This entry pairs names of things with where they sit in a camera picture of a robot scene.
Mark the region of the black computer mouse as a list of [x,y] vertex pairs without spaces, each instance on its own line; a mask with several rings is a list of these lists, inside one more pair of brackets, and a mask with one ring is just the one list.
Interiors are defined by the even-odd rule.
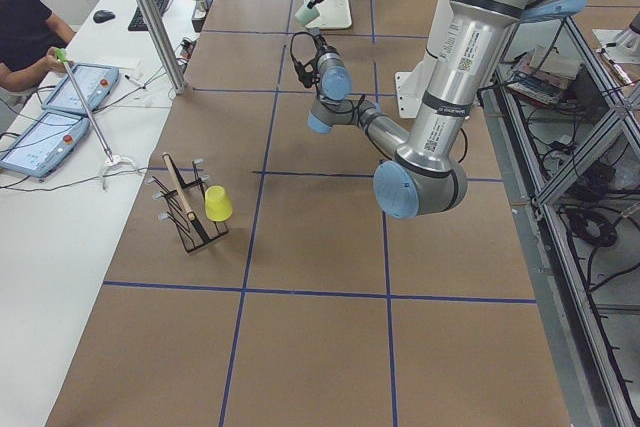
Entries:
[[112,11],[100,9],[94,12],[93,21],[96,24],[102,24],[113,20],[115,18],[115,14]]

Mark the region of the aluminium frame post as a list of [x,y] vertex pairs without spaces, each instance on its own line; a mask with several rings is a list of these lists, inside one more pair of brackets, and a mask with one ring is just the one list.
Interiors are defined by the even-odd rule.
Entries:
[[159,10],[153,0],[136,0],[136,2],[172,88],[176,95],[180,95],[184,92],[187,83],[174,55],[174,48],[170,44]]

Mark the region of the teach pendant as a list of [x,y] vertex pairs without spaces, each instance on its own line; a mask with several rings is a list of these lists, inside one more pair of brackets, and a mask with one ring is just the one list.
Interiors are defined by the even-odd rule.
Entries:
[[74,150],[88,128],[84,116],[45,111],[1,155],[1,168],[44,178]]
[[[117,84],[120,75],[117,67],[108,65],[76,63],[71,70],[92,111],[103,103]],[[54,91],[43,102],[42,109],[74,115],[85,114],[76,89],[67,75],[60,80]]]

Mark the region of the stack of magazines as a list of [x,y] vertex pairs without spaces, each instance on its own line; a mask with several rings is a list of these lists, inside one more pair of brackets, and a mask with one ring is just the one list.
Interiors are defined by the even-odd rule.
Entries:
[[560,55],[553,48],[546,59],[546,49],[537,46],[514,59],[507,87],[543,105],[557,103],[580,71],[578,59]]

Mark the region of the silver metal cylinder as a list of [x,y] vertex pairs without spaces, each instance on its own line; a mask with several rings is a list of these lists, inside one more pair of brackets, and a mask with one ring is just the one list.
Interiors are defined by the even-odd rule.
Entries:
[[204,15],[208,10],[207,0],[195,0],[195,11]]

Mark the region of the pink rod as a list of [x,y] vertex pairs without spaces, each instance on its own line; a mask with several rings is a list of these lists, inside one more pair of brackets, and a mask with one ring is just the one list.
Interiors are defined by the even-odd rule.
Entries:
[[59,62],[61,62],[63,67],[65,68],[65,71],[66,71],[66,74],[67,74],[67,76],[69,78],[69,81],[71,82],[71,84],[72,84],[72,86],[73,86],[73,88],[74,88],[74,90],[75,90],[75,92],[76,92],[76,94],[77,94],[82,106],[83,106],[83,109],[84,109],[85,113],[87,114],[88,119],[89,119],[94,131],[96,132],[96,134],[98,136],[98,139],[99,139],[99,141],[101,143],[101,146],[102,146],[102,148],[103,148],[103,150],[104,150],[104,152],[105,152],[105,154],[107,156],[108,161],[112,165],[114,165],[115,161],[114,161],[114,157],[113,157],[113,152],[112,152],[110,146],[108,145],[108,143],[107,143],[107,141],[106,141],[106,139],[105,139],[100,127],[98,126],[98,124],[97,124],[97,122],[96,122],[96,120],[94,118],[94,115],[93,115],[93,113],[92,113],[92,111],[91,111],[91,109],[89,107],[89,104],[88,104],[84,94],[81,91],[81,87],[78,84],[78,82],[77,82],[77,80],[76,80],[76,78],[75,78],[75,76],[74,76],[74,74],[73,74],[73,72],[71,70],[71,67],[69,66],[69,61],[68,61],[68,59],[66,57],[66,51],[64,49],[55,47],[54,48],[54,54],[56,56],[56,59]]

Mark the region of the black marker pen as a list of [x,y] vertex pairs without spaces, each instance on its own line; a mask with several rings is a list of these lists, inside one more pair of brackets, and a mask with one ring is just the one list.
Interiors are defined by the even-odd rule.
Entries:
[[133,78],[132,76],[125,74],[124,78],[126,80],[128,80],[129,82],[131,82],[132,84],[136,85],[137,87],[144,87],[144,84],[142,84],[140,81],[136,80],[135,78]]

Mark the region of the upper teach pendant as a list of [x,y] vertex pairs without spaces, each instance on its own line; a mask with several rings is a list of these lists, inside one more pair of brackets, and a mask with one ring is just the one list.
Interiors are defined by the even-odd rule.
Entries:
[[[92,111],[103,103],[117,84],[120,75],[117,67],[108,65],[76,63],[71,70]],[[42,109],[74,115],[85,114],[76,89],[67,75],[60,80],[54,91],[43,102]]]

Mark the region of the seated person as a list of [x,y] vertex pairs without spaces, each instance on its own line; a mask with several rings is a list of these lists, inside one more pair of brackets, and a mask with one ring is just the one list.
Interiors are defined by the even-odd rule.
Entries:
[[56,57],[74,30],[40,0],[1,0],[1,87],[10,92],[38,85],[65,71]]

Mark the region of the yellow cup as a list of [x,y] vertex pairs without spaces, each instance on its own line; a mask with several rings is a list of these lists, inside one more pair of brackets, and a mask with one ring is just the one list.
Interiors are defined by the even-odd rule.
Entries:
[[230,197],[223,186],[215,185],[205,191],[205,214],[214,222],[224,222],[233,214]]

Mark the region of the lower teach pendant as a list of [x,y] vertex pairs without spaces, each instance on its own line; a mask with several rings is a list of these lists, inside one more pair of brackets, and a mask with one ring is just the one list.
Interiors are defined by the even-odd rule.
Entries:
[[74,150],[88,128],[84,116],[45,111],[1,155],[1,168],[44,178]]

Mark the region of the pale green cup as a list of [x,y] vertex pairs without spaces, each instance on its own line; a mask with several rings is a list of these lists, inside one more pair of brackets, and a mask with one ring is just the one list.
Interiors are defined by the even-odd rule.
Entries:
[[320,12],[313,2],[301,5],[294,15],[296,21],[303,27],[314,22],[319,16]]

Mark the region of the white bear tray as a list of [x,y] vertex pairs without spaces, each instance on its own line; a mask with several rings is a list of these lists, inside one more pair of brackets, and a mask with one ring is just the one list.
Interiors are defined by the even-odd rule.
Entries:
[[325,0],[316,5],[319,15],[307,23],[307,29],[342,30],[352,26],[349,0]]

